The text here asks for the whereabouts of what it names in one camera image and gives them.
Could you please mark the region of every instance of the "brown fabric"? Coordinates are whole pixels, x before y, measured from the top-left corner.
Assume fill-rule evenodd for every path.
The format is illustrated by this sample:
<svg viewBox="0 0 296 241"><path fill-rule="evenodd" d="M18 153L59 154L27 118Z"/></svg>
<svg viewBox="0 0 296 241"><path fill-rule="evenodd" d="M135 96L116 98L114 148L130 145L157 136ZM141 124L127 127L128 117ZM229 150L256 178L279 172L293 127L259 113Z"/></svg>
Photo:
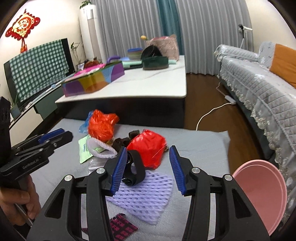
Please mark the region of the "brown fabric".
<svg viewBox="0 0 296 241"><path fill-rule="evenodd" d="M296 88L296 50L276 44L270 71Z"/></svg>

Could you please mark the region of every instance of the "gray mattress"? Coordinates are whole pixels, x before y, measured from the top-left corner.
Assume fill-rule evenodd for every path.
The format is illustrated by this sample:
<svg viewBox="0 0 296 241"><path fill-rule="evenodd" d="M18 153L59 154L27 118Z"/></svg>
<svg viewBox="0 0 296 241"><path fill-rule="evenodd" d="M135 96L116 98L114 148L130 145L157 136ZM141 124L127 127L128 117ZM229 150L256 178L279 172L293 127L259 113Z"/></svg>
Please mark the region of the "gray mattress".
<svg viewBox="0 0 296 241"><path fill-rule="evenodd" d="M88 175L89 161L79 163L78 140L85 136L78 132L83 121L63 119L52 130L63 128L73 133L73 141L55 151L49 158L50 162L46 166L32 174L37 192L40 196L41 205L44 205L52 191L67 174L75 177ZM126 137L132 130L142 131L143 126L117 125L115 137ZM189 158L194 166L198 166L210 175L222 177L229 173L227 159L229 136L227 132L211 131L189 131L184 129L146 127L166 138L168 146L175 145L181 156ZM162 163L155 171L173 176L169 162L168 153L165 153ZM82 197L82 227L86 227L86 205L85 196ZM209 238L214 237L215 232L215 199L211 197L211 219ZM176 183L173 182L173 196L170 199L165 211L161 215L157 225L149 225L138 218L127 213L124 209L107 202L109 216L113 217L117 213L125 213L127 219L136 225L139 230L132 234L127 240L149 241L181 240L188 216L190 197L183 197L177 190Z"/></svg>

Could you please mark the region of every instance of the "gray curtain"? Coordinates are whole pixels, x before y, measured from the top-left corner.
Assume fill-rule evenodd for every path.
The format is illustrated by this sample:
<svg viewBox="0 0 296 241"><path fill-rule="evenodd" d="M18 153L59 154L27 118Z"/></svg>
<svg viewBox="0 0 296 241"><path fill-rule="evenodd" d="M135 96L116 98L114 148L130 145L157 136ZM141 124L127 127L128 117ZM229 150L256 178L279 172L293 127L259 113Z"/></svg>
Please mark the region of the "gray curtain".
<svg viewBox="0 0 296 241"><path fill-rule="evenodd" d="M178 6L186 71L195 74L219 73L213 52L220 44L240 47L238 25L251 27L245 0L175 0ZM253 51L253 35L247 35L244 49Z"/></svg>
<svg viewBox="0 0 296 241"><path fill-rule="evenodd" d="M145 48L141 35L162 35L156 0L95 0L107 55L124 57Z"/></svg>

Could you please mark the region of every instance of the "human hand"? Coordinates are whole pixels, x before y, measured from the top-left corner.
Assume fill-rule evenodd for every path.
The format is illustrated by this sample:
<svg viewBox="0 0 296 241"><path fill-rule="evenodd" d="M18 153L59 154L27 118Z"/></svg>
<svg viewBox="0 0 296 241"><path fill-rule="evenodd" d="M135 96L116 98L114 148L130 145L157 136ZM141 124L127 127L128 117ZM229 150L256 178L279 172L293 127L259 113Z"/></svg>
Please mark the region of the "human hand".
<svg viewBox="0 0 296 241"><path fill-rule="evenodd" d="M27 184L27 192L0 187L0 206L12 225L22 226L25 224L25 220L14 204L26 204L28 216L31 219L34 219L41 211L39 196L36 193L35 185L30 175L27 177Z"/></svg>
<svg viewBox="0 0 296 241"><path fill-rule="evenodd" d="M28 193L30 195L30 201L26 204L28 210L28 217L35 219L41 211L41 205L39 202L39 195L36 192L35 184L32 177L28 175Z"/></svg>

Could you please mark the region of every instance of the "orange plastic bag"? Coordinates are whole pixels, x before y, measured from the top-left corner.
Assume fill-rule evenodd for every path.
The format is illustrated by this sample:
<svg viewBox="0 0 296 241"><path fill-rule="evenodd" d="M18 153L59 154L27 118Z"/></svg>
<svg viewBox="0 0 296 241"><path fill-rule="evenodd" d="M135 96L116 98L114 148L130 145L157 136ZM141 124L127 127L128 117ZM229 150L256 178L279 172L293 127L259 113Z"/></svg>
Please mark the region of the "orange plastic bag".
<svg viewBox="0 0 296 241"><path fill-rule="evenodd" d="M104 114L95 110L89 119L89 135L102 142L107 142L114 135L114 125L119 121L119 117L114 114Z"/></svg>
<svg viewBox="0 0 296 241"><path fill-rule="evenodd" d="M140 153L144 167L156 169L165 150L165 138L153 131L144 130L128 145L128 150L137 150Z"/></svg>

